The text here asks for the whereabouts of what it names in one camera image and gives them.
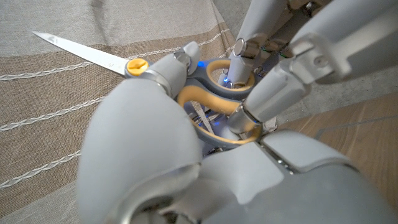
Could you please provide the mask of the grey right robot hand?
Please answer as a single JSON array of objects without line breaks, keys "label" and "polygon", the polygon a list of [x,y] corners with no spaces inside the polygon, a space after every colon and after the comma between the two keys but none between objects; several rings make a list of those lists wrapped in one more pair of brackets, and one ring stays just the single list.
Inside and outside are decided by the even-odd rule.
[{"label": "grey right robot hand", "polygon": [[289,43],[281,60],[228,119],[236,134],[270,120],[310,92],[397,65],[397,1],[332,1]]}]

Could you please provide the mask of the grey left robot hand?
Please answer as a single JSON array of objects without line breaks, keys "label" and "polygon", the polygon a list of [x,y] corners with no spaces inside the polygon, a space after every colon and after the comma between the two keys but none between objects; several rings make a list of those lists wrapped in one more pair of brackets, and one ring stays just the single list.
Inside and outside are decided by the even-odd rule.
[{"label": "grey left robot hand", "polygon": [[96,109],[78,167],[82,223],[396,223],[378,191],[331,147],[283,130],[204,156],[174,100],[196,70],[190,42]]}]

